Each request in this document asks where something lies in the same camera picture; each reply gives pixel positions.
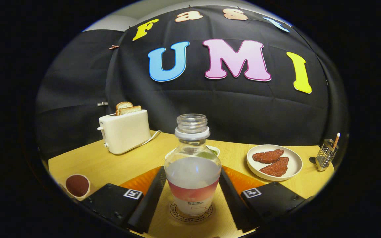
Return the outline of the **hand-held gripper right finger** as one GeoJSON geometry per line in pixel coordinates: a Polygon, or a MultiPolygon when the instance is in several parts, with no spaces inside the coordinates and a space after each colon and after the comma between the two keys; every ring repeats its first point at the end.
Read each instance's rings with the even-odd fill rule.
{"type": "Polygon", "coordinates": [[[278,182],[265,185],[229,167],[222,167],[219,184],[237,229],[243,232],[287,218],[313,200],[278,182]]]}

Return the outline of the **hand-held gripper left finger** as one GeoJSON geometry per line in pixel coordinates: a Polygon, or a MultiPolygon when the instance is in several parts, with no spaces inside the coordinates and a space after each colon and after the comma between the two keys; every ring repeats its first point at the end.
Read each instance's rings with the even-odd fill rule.
{"type": "Polygon", "coordinates": [[[148,233],[165,182],[159,166],[120,186],[108,183],[81,203],[117,227],[148,233]]]}

